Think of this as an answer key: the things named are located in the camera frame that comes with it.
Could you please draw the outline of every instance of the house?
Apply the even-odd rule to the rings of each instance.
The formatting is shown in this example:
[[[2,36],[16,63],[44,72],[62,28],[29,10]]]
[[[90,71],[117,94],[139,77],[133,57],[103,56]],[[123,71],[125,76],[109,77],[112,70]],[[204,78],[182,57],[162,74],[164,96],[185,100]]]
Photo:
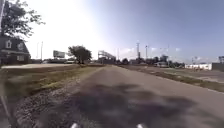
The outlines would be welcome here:
[[[0,64],[27,64],[30,53],[22,40],[0,37]]]

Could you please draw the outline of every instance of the building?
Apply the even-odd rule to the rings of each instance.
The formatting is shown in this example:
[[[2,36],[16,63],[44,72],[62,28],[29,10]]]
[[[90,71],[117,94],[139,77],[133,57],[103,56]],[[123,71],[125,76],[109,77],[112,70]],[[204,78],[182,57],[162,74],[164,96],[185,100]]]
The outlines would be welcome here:
[[[0,37],[0,64],[27,64],[30,53],[22,40]]]
[[[199,70],[224,71],[224,63],[189,64],[189,65],[185,65],[185,68],[187,68],[187,69],[199,69]]]

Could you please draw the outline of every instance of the car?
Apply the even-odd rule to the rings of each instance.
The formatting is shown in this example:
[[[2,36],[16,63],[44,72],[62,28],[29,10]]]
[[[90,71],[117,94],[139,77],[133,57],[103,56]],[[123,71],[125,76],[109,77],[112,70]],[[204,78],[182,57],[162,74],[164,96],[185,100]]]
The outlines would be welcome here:
[[[75,61],[66,61],[65,64],[74,64]]]

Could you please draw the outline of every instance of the white building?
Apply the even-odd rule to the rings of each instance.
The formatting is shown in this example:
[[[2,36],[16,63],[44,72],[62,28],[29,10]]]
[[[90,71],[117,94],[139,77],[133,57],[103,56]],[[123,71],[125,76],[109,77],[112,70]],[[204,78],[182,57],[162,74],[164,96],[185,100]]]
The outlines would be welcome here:
[[[224,71],[224,64],[222,63],[210,63],[210,64],[189,64],[185,65],[187,69],[201,69],[201,70],[220,70]]]

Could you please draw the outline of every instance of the utility pole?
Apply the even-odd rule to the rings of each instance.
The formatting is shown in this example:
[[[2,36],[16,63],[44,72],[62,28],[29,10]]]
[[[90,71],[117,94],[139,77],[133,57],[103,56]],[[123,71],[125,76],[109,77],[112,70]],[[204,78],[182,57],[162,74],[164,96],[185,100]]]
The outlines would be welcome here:
[[[42,61],[42,52],[43,52],[43,41],[41,42],[41,61]]]
[[[145,60],[148,59],[148,46],[145,46]]]
[[[137,43],[137,57],[138,57],[138,64],[140,64],[140,52],[139,52],[139,43]]]
[[[117,59],[119,60],[119,48],[117,49]]]
[[[37,57],[36,57],[37,59],[38,59],[38,54],[39,54],[39,53],[38,53],[38,50],[39,50],[39,49],[38,49],[38,46],[39,46],[39,42],[37,42]]]

